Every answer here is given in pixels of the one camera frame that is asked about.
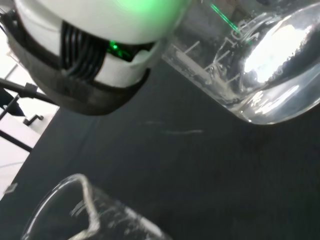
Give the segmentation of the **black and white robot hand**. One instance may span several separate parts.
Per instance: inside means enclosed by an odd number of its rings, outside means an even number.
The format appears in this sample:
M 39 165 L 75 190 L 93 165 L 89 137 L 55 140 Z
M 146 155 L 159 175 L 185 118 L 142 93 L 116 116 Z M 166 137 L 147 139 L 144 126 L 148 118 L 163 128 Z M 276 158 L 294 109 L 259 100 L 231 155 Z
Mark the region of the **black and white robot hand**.
M 14 0 L 8 45 L 57 105 L 108 115 L 145 84 L 190 0 Z

